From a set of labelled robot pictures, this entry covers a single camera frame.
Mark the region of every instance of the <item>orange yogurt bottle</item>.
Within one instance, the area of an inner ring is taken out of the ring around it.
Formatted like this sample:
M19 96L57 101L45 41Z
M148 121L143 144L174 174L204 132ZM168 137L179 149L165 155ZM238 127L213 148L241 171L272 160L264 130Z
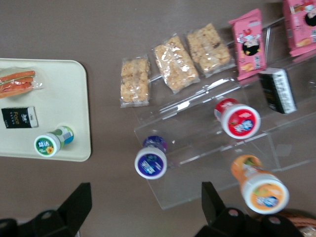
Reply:
M260 214L274 214L285 208L289 201L286 186L263 168L253 155L242 155L231 166L238 180L241 194L247 206Z

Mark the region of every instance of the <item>small black box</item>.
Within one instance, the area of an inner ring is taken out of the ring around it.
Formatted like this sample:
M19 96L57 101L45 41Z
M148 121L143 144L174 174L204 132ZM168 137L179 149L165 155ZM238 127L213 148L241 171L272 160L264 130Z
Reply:
M6 128L38 127L34 107L1 109Z
M297 110L287 73L281 68L267 68L259 73L269 107L282 114Z

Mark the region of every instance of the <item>pink snack package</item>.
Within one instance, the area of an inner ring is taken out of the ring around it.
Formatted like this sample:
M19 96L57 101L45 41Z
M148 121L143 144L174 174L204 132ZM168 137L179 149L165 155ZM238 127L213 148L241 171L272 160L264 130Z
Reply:
M316 49L316 2L283 0L283 14L291 56Z
M232 25L237 55L238 80L246 79L266 69L262 41L261 12L252 10L228 23Z

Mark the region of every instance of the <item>clear acrylic stand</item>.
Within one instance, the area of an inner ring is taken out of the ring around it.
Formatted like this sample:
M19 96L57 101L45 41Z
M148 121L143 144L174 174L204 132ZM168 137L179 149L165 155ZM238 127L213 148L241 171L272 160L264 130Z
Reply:
M230 166L239 155L253 154L273 172L314 160L300 154L302 147L312 149L316 142L316 52L294 59L289 56L284 19L265 27L263 35L268 66L288 72L296 112L283 115L271 110L258 76L236 81L236 68L201 78L175 95L154 75L150 106L134 108L140 143L150 135L159 135L168 143L166 174L148 180L162 209L199 198L203 181L211 181L218 191L237 185ZM232 42L228 47L233 53ZM236 140L223 131L214 116L215 105L223 96L259 112L262 124L255 136ZM306 138L306 145L301 146Z

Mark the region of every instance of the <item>product label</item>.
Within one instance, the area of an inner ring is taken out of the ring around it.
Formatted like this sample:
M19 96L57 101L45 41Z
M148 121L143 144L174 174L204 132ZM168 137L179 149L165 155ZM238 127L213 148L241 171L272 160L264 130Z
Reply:
M222 113L226 109L228 109L231 106L236 105L236 104L239 104L239 102L235 99L232 99L232 98L227 98L227 99L224 99L221 102L219 102L216 105L215 110L214 110L214 114L215 114L215 117L217 118L217 120L221 121Z
M243 184L250 175L255 173L267 173L263 170L261 161L253 155L243 155L235 159L231 171L241 184Z
M283 190L276 184L263 184L255 188L251 194L251 203L260 210L275 208L282 202Z
M231 115L228 120L228 129L235 136L248 135L257 122L252 111L241 109Z
M154 154L146 154L138 161L138 168L146 176L156 176L163 169L162 159Z
M66 126L61 126L55 131L49 132L54 134L56 137L58 137L61 147L63 147L65 144L71 143L74 139L74 133L73 131L66 127Z
M36 141L36 149L44 156L48 156L54 152L54 145L46 138L39 138Z
M143 147L155 147L166 153L167 143L162 137L150 136L144 140Z

